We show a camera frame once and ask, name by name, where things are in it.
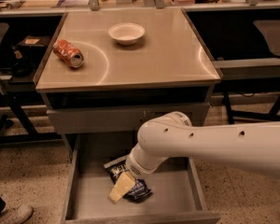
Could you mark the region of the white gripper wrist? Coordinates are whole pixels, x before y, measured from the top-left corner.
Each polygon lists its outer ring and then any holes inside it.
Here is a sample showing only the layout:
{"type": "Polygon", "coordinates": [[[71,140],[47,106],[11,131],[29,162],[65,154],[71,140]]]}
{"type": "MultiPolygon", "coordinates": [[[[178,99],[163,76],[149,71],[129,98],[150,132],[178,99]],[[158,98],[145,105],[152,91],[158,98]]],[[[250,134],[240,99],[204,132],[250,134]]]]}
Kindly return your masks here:
{"type": "Polygon", "coordinates": [[[156,157],[144,151],[139,144],[136,144],[126,158],[126,168],[129,172],[123,172],[116,184],[109,193],[108,198],[118,202],[135,185],[135,178],[146,179],[153,174],[165,161],[164,157],[156,157]]]}

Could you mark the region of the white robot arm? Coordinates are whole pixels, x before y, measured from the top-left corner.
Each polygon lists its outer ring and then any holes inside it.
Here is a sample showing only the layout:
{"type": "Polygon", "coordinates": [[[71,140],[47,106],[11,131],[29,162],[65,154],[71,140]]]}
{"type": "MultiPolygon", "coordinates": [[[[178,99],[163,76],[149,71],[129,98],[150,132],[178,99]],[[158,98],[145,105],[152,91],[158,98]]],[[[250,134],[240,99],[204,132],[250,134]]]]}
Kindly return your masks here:
{"type": "Polygon", "coordinates": [[[145,122],[110,191],[118,202],[169,158],[192,157],[280,179],[280,121],[195,127],[181,112],[145,122]]]}

